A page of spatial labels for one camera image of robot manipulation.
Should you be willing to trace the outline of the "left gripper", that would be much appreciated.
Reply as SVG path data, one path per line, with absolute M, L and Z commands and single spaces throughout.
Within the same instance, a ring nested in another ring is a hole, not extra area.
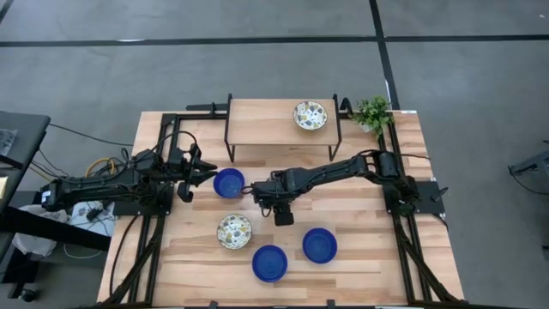
M 186 183 L 200 185 L 217 174 L 216 171 L 202 172 L 202 170 L 216 170 L 218 167 L 200 159 L 201 150 L 194 142 L 184 155 L 184 181 Z

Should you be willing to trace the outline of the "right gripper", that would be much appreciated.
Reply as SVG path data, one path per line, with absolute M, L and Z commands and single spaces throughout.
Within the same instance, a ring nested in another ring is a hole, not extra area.
M 251 194 L 260 207 L 274 207 L 289 204 L 297 198 L 293 191 L 287 191 L 278 180 L 257 181 L 242 188 L 243 194 Z

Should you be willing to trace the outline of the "blue plastic mini bowl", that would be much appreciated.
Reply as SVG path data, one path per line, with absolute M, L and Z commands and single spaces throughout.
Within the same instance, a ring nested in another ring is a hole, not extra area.
M 335 258 L 337 241 L 327 229 L 316 227 L 309 230 L 302 240 L 305 256 L 316 264 L 326 264 Z
M 245 186 L 244 175 L 235 168 L 225 168 L 214 177 L 214 191 L 223 198 L 237 198 Z
M 287 272 L 287 256 L 276 245 L 260 247 L 252 258 L 252 270 L 255 276 L 263 282 L 277 282 Z

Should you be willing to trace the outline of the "yellow-grey patterned ceramic bowl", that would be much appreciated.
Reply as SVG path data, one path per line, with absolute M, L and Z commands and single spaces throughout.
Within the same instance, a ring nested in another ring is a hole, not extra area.
M 293 109 L 294 122 L 304 130 L 318 130 L 327 123 L 326 109 L 318 102 L 303 101 Z
M 243 215 L 230 214 L 224 217 L 216 229 L 220 244 L 229 250 L 246 246 L 252 236 L 252 225 Z

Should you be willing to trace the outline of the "wooden shelf with black legs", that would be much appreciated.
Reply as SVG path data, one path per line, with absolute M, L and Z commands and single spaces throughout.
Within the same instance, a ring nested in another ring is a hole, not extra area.
M 304 130 L 293 119 L 294 107 L 303 101 L 320 103 L 327 123 L 318 130 Z M 324 146 L 333 160 L 341 145 L 338 97 L 331 99 L 227 99 L 224 143 L 231 161 L 237 146 Z

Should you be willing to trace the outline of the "white power strip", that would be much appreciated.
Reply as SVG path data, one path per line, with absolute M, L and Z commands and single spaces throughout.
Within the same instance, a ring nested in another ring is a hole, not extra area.
M 117 219 L 113 214 L 113 206 L 114 203 L 101 201 L 80 202 L 74 206 L 69 224 L 111 237 Z

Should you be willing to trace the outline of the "small green potted plant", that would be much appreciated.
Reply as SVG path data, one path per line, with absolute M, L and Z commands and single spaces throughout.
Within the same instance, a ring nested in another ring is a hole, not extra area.
M 358 100 L 357 110 L 353 112 L 351 119 L 367 133 L 372 133 L 379 139 L 384 128 L 395 122 L 389 103 L 382 96 L 375 96 L 370 100 Z

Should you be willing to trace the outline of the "black metal floor beam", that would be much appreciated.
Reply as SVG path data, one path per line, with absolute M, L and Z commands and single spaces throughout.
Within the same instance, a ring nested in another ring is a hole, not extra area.
M 100 251 L 107 251 L 111 243 L 108 236 L 12 207 L 0 213 L 0 232 L 23 233 Z

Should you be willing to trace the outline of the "black side desk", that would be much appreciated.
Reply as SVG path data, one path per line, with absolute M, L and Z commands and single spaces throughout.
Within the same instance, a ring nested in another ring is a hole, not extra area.
M 15 167 L 0 161 L 0 178 L 6 177 L 3 197 L 0 198 L 0 214 L 9 205 L 25 175 L 31 160 L 42 143 L 51 118 L 46 115 L 0 111 L 0 129 L 15 130 L 15 140 L 7 157 L 16 161 Z

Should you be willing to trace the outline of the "white plastic bag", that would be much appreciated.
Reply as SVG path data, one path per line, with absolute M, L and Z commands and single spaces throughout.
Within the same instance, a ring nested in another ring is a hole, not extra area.
M 22 206 L 21 210 L 61 223 L 67 223 L 70 219 L 70 216 L 65 210 L 50 212 L 43 209 L 38 204 Z M 24 254 L 32 253 L 40 255 L 42 257 L 48 257 L 49 255 L 51 255 L 52 251 L 57 245 L 57 242 L 55 240 L 32 236 L 24 233 L 16 233 L 11 243 Z

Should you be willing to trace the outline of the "grey printed paper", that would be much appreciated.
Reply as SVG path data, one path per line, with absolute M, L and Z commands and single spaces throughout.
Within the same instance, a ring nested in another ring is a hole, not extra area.
M 16 136 L 16 130 L 0 129 L 0 155 L 8 155 L 15 142 Z

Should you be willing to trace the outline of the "black stand base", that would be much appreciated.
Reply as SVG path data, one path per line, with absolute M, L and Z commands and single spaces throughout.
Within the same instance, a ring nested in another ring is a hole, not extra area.
M 549 149 L 508 166 L 508 170 L 511 176 L 520 176 L 525 172 L 537 172 L 549 180 Z

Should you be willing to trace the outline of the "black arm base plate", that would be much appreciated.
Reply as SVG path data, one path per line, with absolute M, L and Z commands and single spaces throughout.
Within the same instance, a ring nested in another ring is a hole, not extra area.
M 387 211 L 400 216 L 410 216 L 411 214 L 443 215 L 445 213 L 442 195 L 448 190 L 447 187 L 440 189 L 437 182 L 417 181 L 416 189 L 418 196 L 405 200 L 394 186 L 385 185 L 383 195 Z
M 138 195 L 134 194 L 115 202 L 113 214 L 122 215 L 169 215 L 172 209 L 173 185 L 163 184 L 149 187 Z

